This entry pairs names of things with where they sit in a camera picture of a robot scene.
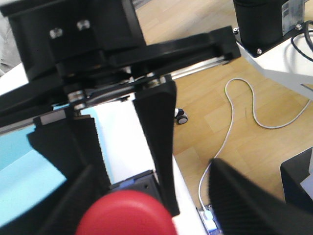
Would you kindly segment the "black right robot arm base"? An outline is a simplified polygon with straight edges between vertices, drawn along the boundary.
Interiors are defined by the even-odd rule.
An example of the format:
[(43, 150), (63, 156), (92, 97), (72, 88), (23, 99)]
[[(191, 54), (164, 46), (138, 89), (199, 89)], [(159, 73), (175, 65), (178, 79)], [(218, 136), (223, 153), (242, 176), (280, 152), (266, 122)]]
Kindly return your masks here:
[(235, 0), (237, 41), (258, 57), (295, 36), (304, 26), (304, 0)]

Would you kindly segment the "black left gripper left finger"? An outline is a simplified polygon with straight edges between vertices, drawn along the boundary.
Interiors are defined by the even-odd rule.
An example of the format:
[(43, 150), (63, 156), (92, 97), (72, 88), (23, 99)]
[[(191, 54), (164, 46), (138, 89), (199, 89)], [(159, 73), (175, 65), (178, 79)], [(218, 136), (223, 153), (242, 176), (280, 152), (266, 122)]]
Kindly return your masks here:
[(75, 234), (84, 213), (108, 192), (109, 186), (110, 179), (104, 165), (87, 166), (62, 196), (36, 234)]

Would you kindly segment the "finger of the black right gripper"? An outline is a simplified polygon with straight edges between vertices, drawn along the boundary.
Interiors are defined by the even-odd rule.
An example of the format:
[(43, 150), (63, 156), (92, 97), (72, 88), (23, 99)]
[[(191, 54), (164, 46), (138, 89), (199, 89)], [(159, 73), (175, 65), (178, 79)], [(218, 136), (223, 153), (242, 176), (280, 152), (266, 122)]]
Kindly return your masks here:
[(94, 118), (89, 115), (68, 117), (49, 124), (36, 124), (27, 135), (34, 150), (44, 156), (66, 178), (77, 177), (86, 167), (101, 186), (109, 186)]
[(176, 99), (176, 84), (174, 81), (169, 81), (137, 92), (133, 101), (154, 161), (161, 198), (172, 216), (180, 213), (173, 174)]

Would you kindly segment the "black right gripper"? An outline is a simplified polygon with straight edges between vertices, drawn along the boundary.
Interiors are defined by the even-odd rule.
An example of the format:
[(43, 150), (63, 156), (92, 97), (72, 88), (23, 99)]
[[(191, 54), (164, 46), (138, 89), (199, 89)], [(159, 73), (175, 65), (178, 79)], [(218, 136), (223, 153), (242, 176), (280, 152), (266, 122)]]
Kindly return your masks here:
[(0, 11), (28, 79), (1, 95), (1, 122), (47, 113), (75, 91), (110, 92), (129, 78), (241, 55), (230, 26), (147, 45), (130, 0), (16, 0)]

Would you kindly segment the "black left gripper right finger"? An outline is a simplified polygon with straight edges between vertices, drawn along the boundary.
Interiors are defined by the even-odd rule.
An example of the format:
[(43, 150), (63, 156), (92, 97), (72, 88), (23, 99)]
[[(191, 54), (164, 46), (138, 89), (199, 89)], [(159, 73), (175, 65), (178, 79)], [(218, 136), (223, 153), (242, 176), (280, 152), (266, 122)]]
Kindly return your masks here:
[(225, 235), (311, 235), (313, 216), (258, 187), (220, 158), (209, 170), (209, 199)]

